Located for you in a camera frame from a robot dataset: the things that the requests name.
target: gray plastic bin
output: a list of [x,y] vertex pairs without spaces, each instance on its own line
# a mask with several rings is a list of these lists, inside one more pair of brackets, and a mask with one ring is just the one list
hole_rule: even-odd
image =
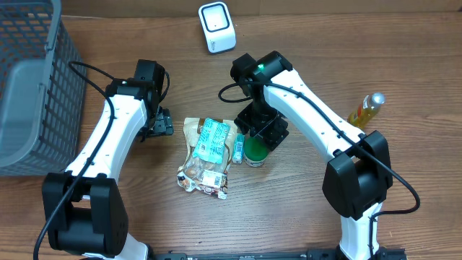
[[61,2],[1,0],[0,51],[0,176],[62,171],[76,154],[85,83],[67,66],[81,58]]

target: blue packet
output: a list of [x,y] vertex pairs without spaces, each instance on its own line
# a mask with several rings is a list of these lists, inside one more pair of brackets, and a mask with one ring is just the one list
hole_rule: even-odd
[[230,132],[230,126],[206,118],[199,141],[194,148],[193,157],[211,163],[222,163],[225,151],[225,140]]

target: black cable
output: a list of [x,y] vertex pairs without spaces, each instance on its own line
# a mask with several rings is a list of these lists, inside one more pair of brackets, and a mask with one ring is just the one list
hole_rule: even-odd
[[92,154],[87,158],[87,161],[86,163],[84,164],[84,167],[82,168],[82,170],[80,171],[80,173],[76,176],[76,178],[74,179],[74,181],[72,182],[72,184],[68,187],[66,193],[63,195],[63,197],[61,198],[61,200],[59,201],[58,205],[56,206],[56,208],[53,210],[53,212],[51,213],[50,217],[48,218],[48,220],[46,221],[45,225],[43,226],[42,228],[42,231],[40,232],[40,235],[37,237],[37,241],[35,242],[35,246],[34,246],[34,254],[33,254],[33,258],[34,260],[38,260],[38,251],[40,249],[40,244],[42,243],[43,241],[43,238],[45,237],[45,234],[47,233],[49,227],[50,227],[50,224],[52,223],[54,217],[56,216],[56,214],[58,213],[58,211],[62,208],[62,206],[67,203],[67,201],[69,200],[70,196],[72,195],[72,191],[74,190],[75,186],[78,184],[78,182],[80,181],[80,179],[82,178],[82,176],[84,175],[85,171],[88,169],[88,167],[92,164],[93,162],[93,159],[95,159],[95,156],[96,154],[98,153],[98,150],[101,148],[101,146],[103,145],[103,142],[105,141],[106,139],[106,136],[108,135],[109,133],[109,130],[113,124],[113,121],[114,121],[114,118],[115,118],[115,113],[114,113],[114,105],[113,103],[110,101],[109,97],[106,95],[106,93],[101,90],[100,87],[98,87],[94,82],[92,82],[91,80],[89,80],[88,78],[86,78],[86,76],[82,75],[79,71],[77,71],[77,69],[72,66],[73,64],[76,64],[76,65],[80,65],[80,66],[85,66],[87,68],[90,68],[90,69],[93,69],[97,72],[100,72],[101,74],[109,77],[110,79],[114,79],[114,77],[112,77],[111,75],[109,75],[108,73],[98,69],[98,68],[95,68],[91,65],[88,65],[88,64],[84,64],[82,62],[79,62],[79,61],[70,61],[68,63],[68,66],[69,68],[75,73],[77,74],[77,76],[79,76],[80,78],[82,78],[86,83],[92,85],[92,87],[94,87],[99,93],[101,93],[101,95],[103,95],[103,97],[106,99],[106,101],[108,102],[109,104],[109,107],[110,107],[110,117],[109,117],[109,122],[108,122],[108,126],[106,126],[106,130],[104,130],[104,133],[103,135],[101,136],[101,139],[100,141],[96,144],[96,147],[95,149],[93,150]]
[[356,142],[354,142],[353,140],[351,140],[342,130],[340,130],[336,124],[334,124],[332,122],[332,120],[311,100],[309,99],[308,97],[306,97],[302,92],[298,92],[296,90],[293,90],[291,88],[288,88],[288,87],[285,87],[285,86],[282,86],[280,84],[274,84],[273,82],[240,82],[240,83],[233,83],[233,84],[229,84],[228,86],[226,87],[223,87],[220,91],[219,91],[219,94],[218,94],[218,97],[220,100],[223,100],[222,97],[221,97],[221,94],[225,91],[225,90],[228,90],[230,89],[231,87],[237,87],[237,86],[240,86],[240,85],[266,85],[266,86],[272,86],[272,87],[277,87],[281,90],[285,90],[287,92],[291,92],[292,94],[295,94],[296,96],[298,96],[299,98],[302,98],[304,101],[306,101],[307,103],[309,103],[323,118],[324,120],[327,121],[327,123],[329,125],[332,126],[332,128],[343,138],[345,139],[348,143],[350,143],[354,148],[356,148],[358,151],[360,151],[362,153],[362,155],[364,155],[365,157],[367,157],[369,160],[372,160],[375,164],[379,165],[380,167],[382,167],[383,169],[387,170],[389,173],[391,173],[391,175],[393,177],[395,177],[400,183],[402,183],[412,194],[412,196],[414,197],[415,201],[416,201],[416,204],[410,208],[410,209],[400,209],[400,210],[388,210],[388,211],[383,211],[383,212],[377,212],[375,214],[373,214],[371,217],[370,217],[370,225],[369,225],[369,249],[370,249],[370,257],[371,259],[373,258],[374,256],[374,251],[373,251],[373,246],[372,246],[372,235],[373,235],[373,228],[374,228],[374,221],[377,221],[375,220],[376,217],[378,216],[381,216],[381,215],[397,215],[397,214],[408,214],[408,213],[412,213],[412,212],[415,212],[416,210],[418,210],[418,208],[420,207],[420,198],[419,198],[419,195],[417,194],[417,191],[412,188],[412,186],[406,181],[404,180],[398,173],[396,173],[394,170],[391,170],[391,168],[389,168],[387,165],[383,164],[383,162],[379,161],[379,159],[377,159],[376,157],[374,157],[373,155],[371,155],[368,151],[366,151],[364,148],[360,147]]
[[159,103],[164,100],[165,96],[167,95],[168,87],[170,86],[170,75],[168,74],[167,71],[165,71],[165,76],[167,77],[167,87],[165,88],[164,92],[160,96]]
[[252,97],[246,97],[246,98],[241,98],[241,99],[238,99],[238,100],[227,100],[227,99],[224,99],[222,97],[223,95],[223,92],[225,92],[226,90],[230,89],[231,87],[237,87],[239,86],[238,83],[234,83],[234,84],[229,84],[228,86],[226,87],[223,87],[219,92],[218,92],[218,98],[225,102],[225,103],[239,103],[239,102],[244,102],[244,101],[247,101],[247,100],[251,100]]

